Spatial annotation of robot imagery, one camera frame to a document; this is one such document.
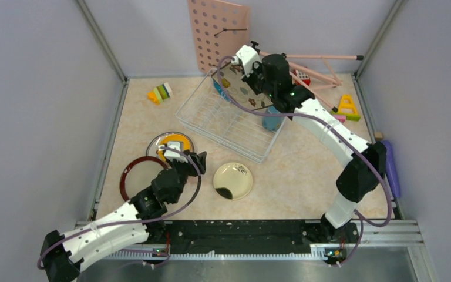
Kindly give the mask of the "square floral plate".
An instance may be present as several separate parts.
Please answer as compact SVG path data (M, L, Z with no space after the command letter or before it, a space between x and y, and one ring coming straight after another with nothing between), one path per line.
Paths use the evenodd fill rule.
M239 104L250 110L262 110L272 106L265 94L256 94L247 83L241 80L242 74L239 66L226 63L221 69L221 81L230 96Z

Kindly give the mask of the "blue polka dot plate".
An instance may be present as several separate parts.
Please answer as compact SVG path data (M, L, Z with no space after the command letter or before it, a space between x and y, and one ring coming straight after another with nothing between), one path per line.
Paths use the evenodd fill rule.
M229 97L224 93L223 88L220 86L217 80L213 79L213 85L218 92L218 94L227 102L231 102Z

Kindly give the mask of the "blue mug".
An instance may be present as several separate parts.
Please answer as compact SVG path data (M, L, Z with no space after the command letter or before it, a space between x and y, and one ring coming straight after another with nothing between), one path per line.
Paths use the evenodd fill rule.
M274 106L266 108L265 113L270 115L280 114L280 112ZM280 129L283 122L284 122L283 116L264 116L262 118L263 128L270 132L277 132Z

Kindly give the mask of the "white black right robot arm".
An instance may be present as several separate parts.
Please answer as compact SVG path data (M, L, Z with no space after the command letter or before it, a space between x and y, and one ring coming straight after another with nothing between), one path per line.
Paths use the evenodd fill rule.
M301 82L294 83L284 54L260 58L253 53L234 61L242 68L242 80L256 94L265 94L278 112L318 137L342 165L336 180L338 194L321 218L322 237L328 242L338 241L358 203L384 184L386 146L369 143L351 132L326 111L312 90Z

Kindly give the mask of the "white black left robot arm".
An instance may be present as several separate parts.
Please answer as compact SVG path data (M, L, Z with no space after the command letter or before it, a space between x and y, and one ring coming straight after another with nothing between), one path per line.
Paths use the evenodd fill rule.
M138 192L108 215L72 231L54 230L43 241L38 269L49 281L73 281L99 260L125 247L147 240L157 243L165 234L164 220L171 217L167 205L178 203L189 177L206 172L206 152L179 152L169 147L168 167L150 186Z

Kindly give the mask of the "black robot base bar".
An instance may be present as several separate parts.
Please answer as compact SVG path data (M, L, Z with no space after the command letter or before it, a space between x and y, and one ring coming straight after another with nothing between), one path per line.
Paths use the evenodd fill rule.
M173 220L163 229L153 231L147 243L176 243L181 239L287 239L289 242L355 243L359 231L348 223L333 232L326 231L319 220Z

